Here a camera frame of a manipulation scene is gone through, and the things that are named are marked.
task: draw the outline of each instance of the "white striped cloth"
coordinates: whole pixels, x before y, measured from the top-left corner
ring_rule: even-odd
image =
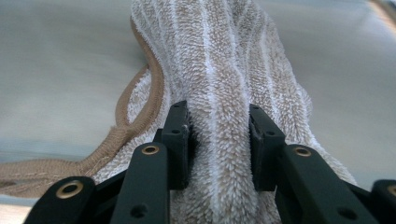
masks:
[[[258,193],[252,184],[249,104],[266,111],[288,144],[314,148],[341,178],[355,183],[311,133],[310,99],[295,80],[274,23],[254,2],[134,0],[132,19],[163,69],[162,110],[156,125],[125,146],[96,181],[126,169],[134,148],[163,125],[170,104],[187,100],[200,146],[191,183],[172,196],[175,223],[280,222],[274,194]],[[134,90],[130,120],[145,103],[149,83],[144,76]]]

